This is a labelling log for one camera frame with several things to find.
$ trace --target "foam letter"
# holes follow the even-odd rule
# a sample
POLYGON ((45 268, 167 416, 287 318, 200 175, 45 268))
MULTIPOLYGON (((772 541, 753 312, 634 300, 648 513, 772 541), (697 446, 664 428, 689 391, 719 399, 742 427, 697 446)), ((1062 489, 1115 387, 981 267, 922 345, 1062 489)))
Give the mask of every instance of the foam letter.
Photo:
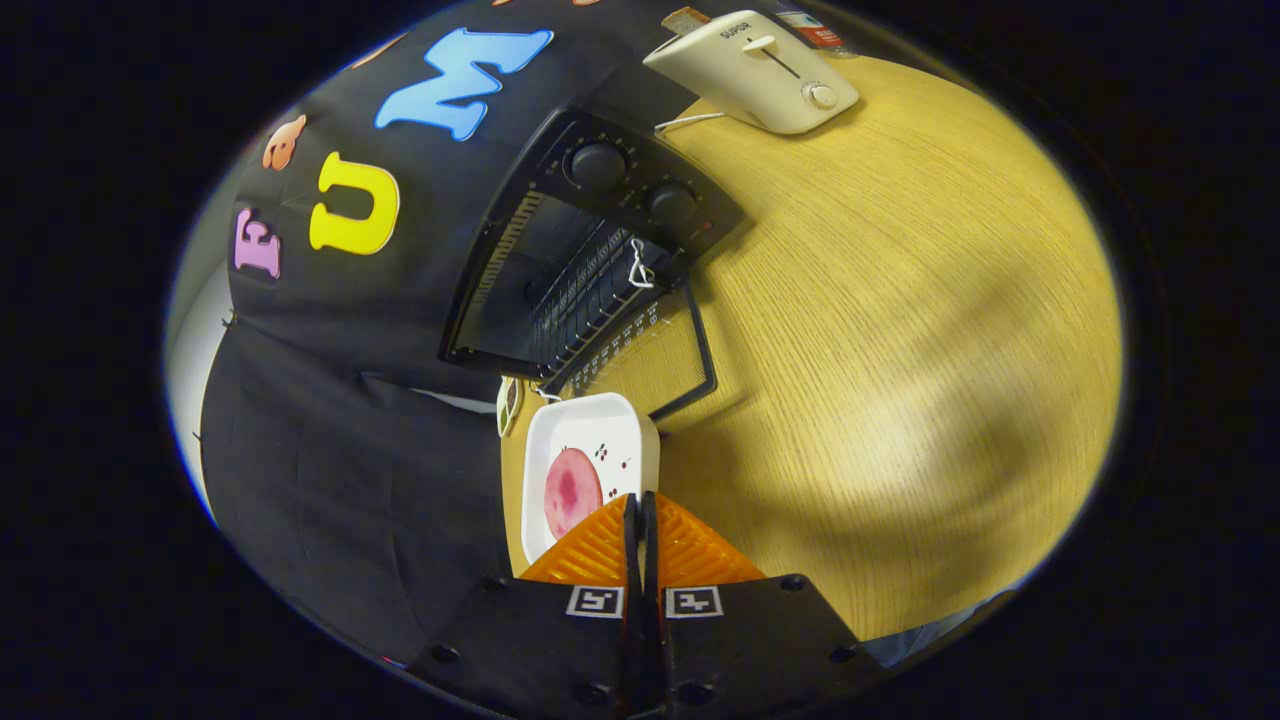
POLYGON ((271 138, 266 141, 266 150, 262 151, 262 167, 283 170, 293 159, 293 146, 306 124, 307 117, 298 115, 298 119, 284 123, 271 133, 271 138))
POLYGON ((516 35, 458 28, 445 35, 422 58, 443 74, 388 95, 378 109, 374 127, 408 120, 448 128, 458 142, 467 140, 480 127, 489 106, 472 102, 458 108, 444 102, 502 90, 500 82, 475 64, 497 65, 503 74, 511 74, 527 65, 552 37, 554 33, 549 29, 516 35))
POLYGON ((358 187, 372 195, 374 209, 369 218, 353 220, 334 215, 324 202, 317 202, 311 209, 311 247, 320 250, 328 245, 356 255, 378 252, 392 238, 396 218, 399 215, 399 186, 396 184, 396 178, 381 168, 347 163, 338 152, 330 152, 320 168, 320 192, 328 192, 335 184, 358 187))
POLYGON ((271 240, 262 242, 266 234, 266 225, 253 220, 248 222, 253 210, 244 208, 236 217, 236 269, 243 265, 261 268, 273 278, 280 277, 280 238, 271 236, 271 240))

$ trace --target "white cable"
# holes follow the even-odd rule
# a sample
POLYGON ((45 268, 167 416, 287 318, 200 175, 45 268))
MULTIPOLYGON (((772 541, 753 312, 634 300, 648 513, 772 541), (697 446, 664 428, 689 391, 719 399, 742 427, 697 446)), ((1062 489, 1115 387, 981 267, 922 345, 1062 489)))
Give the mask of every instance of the white cable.
POLYGON ((723 118, 724 113, 709 113, 707 115, 692 115, 689 118, 676 118, 675 120, 668 120, 666 123, 659 123, 653 127, 653 132, 662 132, 672 126, 682 126, 685 123, 696 123, 698 120, 709 120, 712 118, 723 118))
POLYGON ((631 264, 631 274, 627 275, 627 281, 631 284, 636 286, 636 287, 650 290, 650 288, 653 288, 653 283, 648 282, 648 281, 652 278, 653 273, 650 273, 649 268, 645 268, 644 263, 641 263, 641 260, 640 260, 640 249, 641 247, 643 246, 640 245, 640 238, 632 237, 631 238, 631 250, 635 250, 636 261, 631 264), (640 279, 639 281, 636 279, 636 272, 637 270, 640 273, 640 279))

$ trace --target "power cord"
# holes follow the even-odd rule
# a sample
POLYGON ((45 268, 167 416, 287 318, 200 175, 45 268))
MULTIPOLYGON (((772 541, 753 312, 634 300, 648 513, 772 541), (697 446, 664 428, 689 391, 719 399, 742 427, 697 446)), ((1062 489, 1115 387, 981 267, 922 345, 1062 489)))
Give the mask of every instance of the power cord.
POLYGON ((660 123, 660 124, 654 126, 653 127, 653 132, 662 133, 663 131, 666 131, 667 128, 673 127, 673 126, 682 126, 682 124, 686 124, 686 123, 696 123, 698 120, 708 120, 710 118, 723 118, 723 117, 724 117, 724 113, 709 113, 707 115, 692 115, 692 117, 689 117, 689 118, 677 118, 675 120, 668 120, 666 123, 660 123))

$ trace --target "white wall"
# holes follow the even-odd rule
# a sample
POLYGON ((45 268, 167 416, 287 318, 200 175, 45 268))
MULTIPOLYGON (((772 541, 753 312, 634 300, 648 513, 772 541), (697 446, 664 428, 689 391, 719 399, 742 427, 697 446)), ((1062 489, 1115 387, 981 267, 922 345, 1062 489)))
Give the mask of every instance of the white wall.
POLYGON ((205 281, 183 314, 182 325, 170 334, 165 361, 165 386, 178 447, 192 484, 212 518, 205 475, 200 465, 200 413, 205 404, 205 384, 214 366, 214 355, 223 341, 223 320, 232 319, 232 291, 227 265, 219 264, 205 281))

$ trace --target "white toaster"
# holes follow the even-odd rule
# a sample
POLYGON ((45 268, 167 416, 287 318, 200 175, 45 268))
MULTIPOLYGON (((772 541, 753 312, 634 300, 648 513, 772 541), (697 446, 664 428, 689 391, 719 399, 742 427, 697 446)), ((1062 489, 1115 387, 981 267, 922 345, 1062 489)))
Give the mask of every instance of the white toaster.
POLYGON ((727 115, 781 135, 810 131, 858 102, 858 90, 822 56, 753 10, 676 36, 644 64, 727 115))

